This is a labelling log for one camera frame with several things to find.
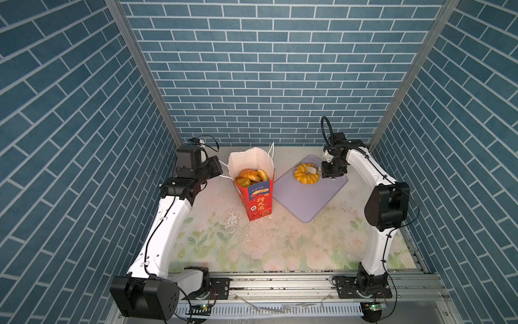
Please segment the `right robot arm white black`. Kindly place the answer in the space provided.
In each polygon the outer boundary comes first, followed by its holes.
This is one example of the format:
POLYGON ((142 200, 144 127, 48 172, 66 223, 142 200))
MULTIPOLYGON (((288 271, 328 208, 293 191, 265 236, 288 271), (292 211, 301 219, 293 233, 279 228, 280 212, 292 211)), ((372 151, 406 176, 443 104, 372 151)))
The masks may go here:
POLYGON ((371 157, 361 140, 348 140, 343 133, 325 136, 325 161, 321 163, 323 178, 338 178, 353 167, 372 188, 364 207, 365 219, 370 225, 367 250, 360 262, 356 279, 333 278, 344 297, 372 298, 383 293, 392 297, 387 273, 387 257, 393 237, 407 218, 410 188, 397 182, 371 157))

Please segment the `small striped fake bun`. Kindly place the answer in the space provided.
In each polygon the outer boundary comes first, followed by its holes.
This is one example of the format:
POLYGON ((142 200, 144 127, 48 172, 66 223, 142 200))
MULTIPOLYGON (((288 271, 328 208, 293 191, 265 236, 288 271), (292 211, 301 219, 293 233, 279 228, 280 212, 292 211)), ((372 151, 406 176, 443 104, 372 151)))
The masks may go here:
POLYGON ((252 184, 251 180, 248 178, 238 178, 235 180, 235 183, 242 188, 247 188, 252 184))

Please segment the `large ring-shaped fake bread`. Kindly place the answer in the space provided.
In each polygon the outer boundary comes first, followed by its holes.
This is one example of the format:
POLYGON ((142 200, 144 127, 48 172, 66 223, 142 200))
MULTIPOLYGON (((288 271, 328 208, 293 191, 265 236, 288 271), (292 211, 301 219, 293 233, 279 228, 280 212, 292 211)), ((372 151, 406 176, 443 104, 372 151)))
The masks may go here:
POLYGON ((320 174, 307 174, 306 165, 316 167, 313 163, 301 163, 294 171, 294 178, 302 184, 316 184, 320 179, 320 174))

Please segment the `metal tongs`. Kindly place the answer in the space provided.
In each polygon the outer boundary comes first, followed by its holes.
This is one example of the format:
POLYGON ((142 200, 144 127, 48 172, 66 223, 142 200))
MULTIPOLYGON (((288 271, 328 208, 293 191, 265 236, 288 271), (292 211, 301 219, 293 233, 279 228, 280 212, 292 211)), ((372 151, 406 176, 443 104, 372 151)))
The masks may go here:
POLYGON ((317 167, 314 167, 314 166, 310 166, 309 164, 307 164, 306 165, 306 173, 307 174, 321 174, 321 169, 317 168, 317 167))

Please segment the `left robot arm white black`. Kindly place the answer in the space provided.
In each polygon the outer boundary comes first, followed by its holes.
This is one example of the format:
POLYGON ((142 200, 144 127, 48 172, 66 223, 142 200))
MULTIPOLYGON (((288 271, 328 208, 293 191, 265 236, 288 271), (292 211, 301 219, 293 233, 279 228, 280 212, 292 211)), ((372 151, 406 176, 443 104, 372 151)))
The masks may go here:
POLYGON ((110 293, 124 317, 168 321, 182 299, 210 297, 206 267, 186 267, 169 278, 171 250, 180 228, 202 187, 222 175, 218 157, 208 156, 206 146, 195 140, 176 151, 171 178, 161 186, 159 205, 144 245, 127 274, 116 276, 110 293))

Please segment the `brown fake croissant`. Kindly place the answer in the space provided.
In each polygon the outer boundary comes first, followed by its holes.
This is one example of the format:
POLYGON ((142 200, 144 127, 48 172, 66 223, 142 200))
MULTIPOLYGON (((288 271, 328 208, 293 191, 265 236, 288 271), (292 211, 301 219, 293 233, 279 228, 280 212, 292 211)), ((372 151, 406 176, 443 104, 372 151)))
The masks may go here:
POLYGON ((246 178, 249 179, 251 182, 262 182, 262 178, 259 175, 259 172, 257 170, 251 170, 251 169, 245 169, 242 170, 238 178, 246 178))

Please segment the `glazed fake donut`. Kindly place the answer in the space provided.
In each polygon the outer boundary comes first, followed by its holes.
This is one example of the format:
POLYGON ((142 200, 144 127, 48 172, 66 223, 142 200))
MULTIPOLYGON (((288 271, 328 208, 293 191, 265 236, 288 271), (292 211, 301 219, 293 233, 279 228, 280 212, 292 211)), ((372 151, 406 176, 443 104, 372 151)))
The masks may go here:
POLYGON ((257 170, 258 175, 262 182, 268 182, 270 180, 268 174, 264 170, 257 170))

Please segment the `red white paper bag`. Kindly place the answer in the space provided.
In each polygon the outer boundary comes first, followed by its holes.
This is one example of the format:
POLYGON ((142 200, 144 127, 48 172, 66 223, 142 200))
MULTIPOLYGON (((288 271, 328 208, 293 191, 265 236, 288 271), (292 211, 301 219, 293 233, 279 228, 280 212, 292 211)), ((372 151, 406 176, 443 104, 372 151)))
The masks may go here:
POLYGON ((272 213, 275 178, 274 153, 274 144, 267 151, 253 147, 242 152, 232 152, 229 155, 228 163, 225 165, 229 173, 227 178, 232 181, 250 221, 258 220, 272 213), (270 180, 268 182, 252 182, 247 188, 242 188, 235 183, 235 180, 238 179, 239 173, 245 169, 264 170, 270 180))

